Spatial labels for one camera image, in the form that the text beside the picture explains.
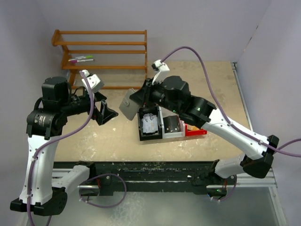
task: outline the black box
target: black box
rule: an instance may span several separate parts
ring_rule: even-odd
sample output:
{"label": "black box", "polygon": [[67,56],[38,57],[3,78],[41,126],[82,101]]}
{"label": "black box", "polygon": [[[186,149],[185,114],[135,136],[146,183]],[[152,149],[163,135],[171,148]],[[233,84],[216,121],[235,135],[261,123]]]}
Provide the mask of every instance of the black box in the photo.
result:
{"label": "black box", "polygon": [[[157,116],[158,121],[158,131],[156,133],[143,133],[143,116],[145,114],[151,113]],[[160,116],[160,109],[158,106],[154,107],[141,107],[138,111],[138,128],[139,128],[139,138],[141,141],[143,140],[155,140],[155,139],[162,139],[162,121]]]}

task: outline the wooden shelf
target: wooden shelf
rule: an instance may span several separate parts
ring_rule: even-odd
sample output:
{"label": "wooden shelf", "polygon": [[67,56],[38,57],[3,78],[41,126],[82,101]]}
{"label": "wooden shelf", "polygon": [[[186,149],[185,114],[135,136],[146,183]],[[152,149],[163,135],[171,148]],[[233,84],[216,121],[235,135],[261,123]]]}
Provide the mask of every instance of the wooden shelf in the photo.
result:
{"label": "wooden shelf", "polygon": [[56,46],[144,46],[144,41],[56,41]]}
{"label": "wooden shelf", "polygon": [[82,54],[146,54],[145,50],[70,50],[69,53]]}
{"label": "wooden shelf", "polygon": [[85,69],[145,69],[145,66],[134,66],[134,65],[65,65],[63,67],[63,69],[76,69],[76,70],[83,70],[83,68]]}
{"label": "wooden shelf", "polygon": [[[64,41],[62,35],[143,35],[143,41]],[[51,43],[53,46],[62,46],[63,57],[61,61],[61,68],[68,69],[71,72],[69,83],[75,88],[74,80],[76,73],[84,69],[134,69],[145,70],[145,78],[147,78],[147,31],[60,31],[55,30]],[[144,50],[69,50],[68,46],[144,46]],[[144,54],[144,65],[85,65],[85,64],[71,64],[68,59],[72,58],[71,54]],[[105,86],[103,89],[139,89],[138,86]]]}
{"label": "wooden shelf", "polygon": [[59,31],[60,34],[146,34],[146,31]]}

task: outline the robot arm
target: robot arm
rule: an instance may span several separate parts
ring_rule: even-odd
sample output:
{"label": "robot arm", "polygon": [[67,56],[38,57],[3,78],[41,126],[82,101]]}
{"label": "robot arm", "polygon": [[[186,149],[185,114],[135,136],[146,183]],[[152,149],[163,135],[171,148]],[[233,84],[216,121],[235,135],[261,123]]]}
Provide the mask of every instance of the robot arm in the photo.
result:
{"label": "robot arm", "polygon": [[[89,86],[94,92],[94,102],[101,101],[101,109],[94,105],[92,119],[98,125],[103,125],[111,118],[118,116],[118,113],[107,107],[106,97],[98,91],[103,87],[102,81],[96,74],[90,75],[84,70]],[[91,163],[79,162],[66,176],[59,180],[52,181],[52,170],[58,141],[46,146],[33,159],[35,150],[43,144],[57,139],[61,136],[63,126],[67,123],[67,116],[89,113],[91,103],[86,90],[83,95],[70,95],[69,83],[64,77],[52,77],[45,80],[42,85],[43,97],[35,105],[35,109],[27,117],[26,133],[28,134],[28,161],[24,186],[18,199],[11,202],[11,210],[25,212],[27,204],[27,184],[30,172],[30,165],[35,161],[32,176],[31,210],[34,214],[51,216],[60,214],[67,202],[67,196],[79,184],[94,175],[95,167]],[[39,108],[39,101],[42,101],[43,108]]]}
{"label": "robot arm", "polygon": [[[157,68],[156,64],[153,64],[156,71],[159,71],[161,67]],[[142,88],[133,93],[130,99],[140,107],[159,105],[170,110],[178,114],[185,123],[215,133],[244,153],[232,159],[215,161],[213,168],[216,175],[227,178],[245,172],[257,178],[266,176],[273,162],[274,152],[272,150],[234,130],[213,103],[202,97],[191,95],[188,83],[182,81],[179,76],[165,78],[166,74],[162,77],[159,73],[157,75],[153,79],[146,79]],[[255,136],[263,143],[274,147],[278,145],[279,139],[274,135],[262,136],[232,119],[230,121],[231,124],[245,133]]]}

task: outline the white marker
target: white marker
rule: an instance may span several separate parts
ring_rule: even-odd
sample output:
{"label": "white marker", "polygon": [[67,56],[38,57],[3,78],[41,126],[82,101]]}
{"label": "white marker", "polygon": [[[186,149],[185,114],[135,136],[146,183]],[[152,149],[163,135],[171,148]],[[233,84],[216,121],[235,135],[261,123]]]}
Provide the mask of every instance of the white marker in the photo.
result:
{"label": "white marker", "polygon": [[86,59],[86,60],[72,60],[70,63],[78,63],[78,62],[86,62],[86,61],[94,61],[94,59]]}

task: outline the table surface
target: table surface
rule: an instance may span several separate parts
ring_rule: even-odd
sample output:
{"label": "table surface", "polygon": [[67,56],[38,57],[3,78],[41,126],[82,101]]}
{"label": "table surface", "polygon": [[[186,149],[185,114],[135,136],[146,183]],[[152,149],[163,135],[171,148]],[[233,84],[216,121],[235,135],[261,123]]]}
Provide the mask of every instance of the table surface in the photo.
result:
{"label": "table surface", "polygon": [[[200,63],[177,61],[167,62],[167,65],[170,75],[179,75],[188,82],[193,95],[214,103]],[[214,93],[226,114],[249,127],[231,63],[205,62],[205,65]],[[213,161],[241,153],[235,146],[210,132],[193,139],[139,141],[137,116],[129,121],[119,110],[126,92],[101,90],[108,98],[108,107],[117,111],[119,116],[102,126],[90,121],[82,131],[60,141],[55,161]],[[84,113],[69,117],[63,133],[78,128],[86,118]]]}

